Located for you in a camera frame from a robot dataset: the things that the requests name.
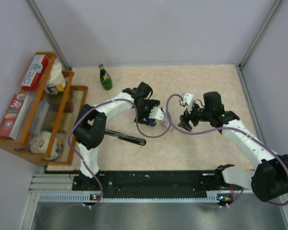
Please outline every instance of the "black tool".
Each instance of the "black tool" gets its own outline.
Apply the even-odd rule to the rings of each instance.
[[[146,145],[145,139],[135,138],[132,136],[128,136],[127,134],[119,133],[116,131],[106,129],[105,134],[118,137],[120,140],[124,140],[124,141],[130,142],[130,143],[133,143],[133,144],[142,145],[142,146]]]

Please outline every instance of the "bottle label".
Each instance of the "bottle label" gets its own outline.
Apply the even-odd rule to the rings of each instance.
[[[63,151],[63,143],[57,140],[57,149],[55,150],[55,152],[60,154],[62,151]]]
[[[58,92],[64,91],[64,88],[61,84],[60,85],[54,85],[51,87],[46,87],[46,89],[48,90],[49,94],[57,94]]]
[[[107,79],[107,78],[110,78],[110,75],[108,74],[108,72],[105,73],[104,80]]]
[[[173,126],[170,125],[167,117],[164,118],[164,120],[161,122],[161,124],[163,126],[165,126],[166,128],[168,128],[170,126],[170,128],[169,128],[170,131],[172,131],[174,128]]]

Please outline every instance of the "white wall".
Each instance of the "white wall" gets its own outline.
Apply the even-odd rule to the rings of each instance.
[[[244,74],[267,144],[288,154],[288,0],[247,63]]]
[[[36,51],[51,51],[25,0],[0,0],[0,122]],[[41,168],[0,149],[0,230],[17,229],[33,173]]]
[[[274,0],[35,0],[69,65],[240,63]]]

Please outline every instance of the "green glass bottle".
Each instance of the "green glass bottle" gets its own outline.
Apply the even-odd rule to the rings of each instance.
[[[108,72],[105,70],[105,67],[103,64],[99,65],[100,69],[100,83],[104,90],[110,90],[112,89],[112,79]]]

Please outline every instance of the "small white bracket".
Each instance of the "small white bracket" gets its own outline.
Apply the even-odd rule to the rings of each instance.
[[[187,107],[188,112],[191,113],[192,107],[193,107],[193,102],[194,102],[193,94],[184,92],[182,94],[182,98],[183,98],[183,100],[180,100],[180,105],[183,106],[183,107],[188,106]]]
[[[149,118],[163,121],[165,119],[165,113],[160,108],[154,107],[149,114]]]

